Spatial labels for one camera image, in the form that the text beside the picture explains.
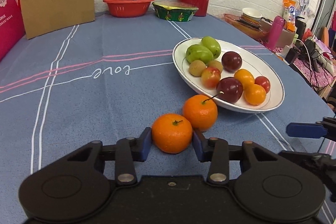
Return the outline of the red plastic basin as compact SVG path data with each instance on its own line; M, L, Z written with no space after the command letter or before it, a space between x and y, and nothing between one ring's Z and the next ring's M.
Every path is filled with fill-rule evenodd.
M155 0L103 0L112 16L133 18L146 14L150 4Z

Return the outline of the dark red plum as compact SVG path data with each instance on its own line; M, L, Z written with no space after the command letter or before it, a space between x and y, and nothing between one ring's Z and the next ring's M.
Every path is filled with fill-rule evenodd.
M222 66L228 72L235 73L241 68L242 63L241 56L236 52L228 51L222 56Z
M235 104L242 96L243 85L234 77L226 77L219 81L216 90L219 99Z

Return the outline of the green instant noodle bowl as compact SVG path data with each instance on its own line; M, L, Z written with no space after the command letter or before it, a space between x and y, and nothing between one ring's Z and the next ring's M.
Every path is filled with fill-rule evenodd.
M188 22L198 11L196 6L174 1L154 1L152 3L158 18L173 22Z

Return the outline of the red tomato-like fruit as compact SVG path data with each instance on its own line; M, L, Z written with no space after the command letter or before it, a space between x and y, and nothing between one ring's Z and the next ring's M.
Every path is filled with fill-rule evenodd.
M255 84L263 87L266 94L269 93L271 85L270 85L270 81L265 76L256 77L255 78Z

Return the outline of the pink thermos bottle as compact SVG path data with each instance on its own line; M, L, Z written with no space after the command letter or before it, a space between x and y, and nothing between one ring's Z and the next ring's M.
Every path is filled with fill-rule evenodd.
M282 30L286 25L286 21L281 16L276 16L274 21L271 25L271 28L268 32L268 36L265 41L265 46L270 50L273 51L277 44L278 39L281 36Z

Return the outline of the orange snack bag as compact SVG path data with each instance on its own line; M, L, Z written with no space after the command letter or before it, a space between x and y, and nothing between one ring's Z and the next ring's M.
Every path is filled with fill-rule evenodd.
M284 7L283 18L286 21L286 29L290 32L295 32L295 1L282 0Z

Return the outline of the red yellow small fruit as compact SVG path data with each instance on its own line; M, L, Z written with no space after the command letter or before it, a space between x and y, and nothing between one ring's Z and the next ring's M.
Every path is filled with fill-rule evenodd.
M205 88L215 89L221 80L221 71L215 67L208 67L201 74L201 82Z

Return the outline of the green fruit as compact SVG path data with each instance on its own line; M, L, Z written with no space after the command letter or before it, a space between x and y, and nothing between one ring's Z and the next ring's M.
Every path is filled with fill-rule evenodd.
M203 37L201 39L201 45L208 48L212 52L214 59L217 59L222 52L220 44L217 42L216 39L210 36Z
M189 63L200 60L206 65L214 59L213 53L203 45L193 44L187 48L186 59Z

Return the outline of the orange mandarin with stem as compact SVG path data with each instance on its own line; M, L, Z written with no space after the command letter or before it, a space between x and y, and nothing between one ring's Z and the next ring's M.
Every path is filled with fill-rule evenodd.
M205 132L217 121L218 107L212 98L197 94L184 103L182 115L191 123L193 129Z

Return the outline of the pink shopping bag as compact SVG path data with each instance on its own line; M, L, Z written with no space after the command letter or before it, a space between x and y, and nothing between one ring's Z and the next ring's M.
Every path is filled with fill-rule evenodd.
M25 35L21 10L16 0L1 0L0 59Z

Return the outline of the small tan round fruit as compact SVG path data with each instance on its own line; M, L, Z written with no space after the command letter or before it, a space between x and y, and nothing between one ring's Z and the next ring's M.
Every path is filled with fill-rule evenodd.
M222 63L217 61L217 60L211 60L208 64L207 67L212 67L212 68L216 68L220 71L220 73L222 73L223 71L223 66Z

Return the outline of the small orange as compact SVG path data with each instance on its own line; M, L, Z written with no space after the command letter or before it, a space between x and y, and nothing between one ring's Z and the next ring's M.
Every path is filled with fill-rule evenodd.
M250 105L257 106L265 101L266 91L260 85L248 85L244 91L244 98Z
M234 78L241 82L243 89L255 83L255 78L252 73L246 69L239 69L235 72Z

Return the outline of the blue striped tablecloth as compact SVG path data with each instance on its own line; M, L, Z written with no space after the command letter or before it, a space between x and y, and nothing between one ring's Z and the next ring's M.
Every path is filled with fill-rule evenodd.
M178 74L172 51L203 36L249 49L285 87L284 102L268 113L219 109L207 137L335 155L333 141L285 132L291 122L333 116L329 106L298 73L228 23L213 16L174 23L153 12L130 19L101 14L91 23L21 39L1 61L1 223L25 220L18 189L31 172L90 141L114 144L138 136L162 114L180 113L194 91Z

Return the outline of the brown ceramic bowl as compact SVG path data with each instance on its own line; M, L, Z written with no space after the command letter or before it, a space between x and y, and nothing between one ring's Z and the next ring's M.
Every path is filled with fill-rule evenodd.
M248 24L240 22L240 17L232 14L223 14L223 19L229 23L230 25L237 28L239 31L243 32L250 38L254 40L262 40L265 39L268 35L267 32L263 31L260 27L252 27Z

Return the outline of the white cup on bowls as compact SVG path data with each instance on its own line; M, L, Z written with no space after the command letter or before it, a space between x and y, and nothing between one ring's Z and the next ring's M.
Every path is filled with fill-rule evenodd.
M243 8L242 12L244 16L250 18L251 20L260 21L262 18L261 12L250 7Z

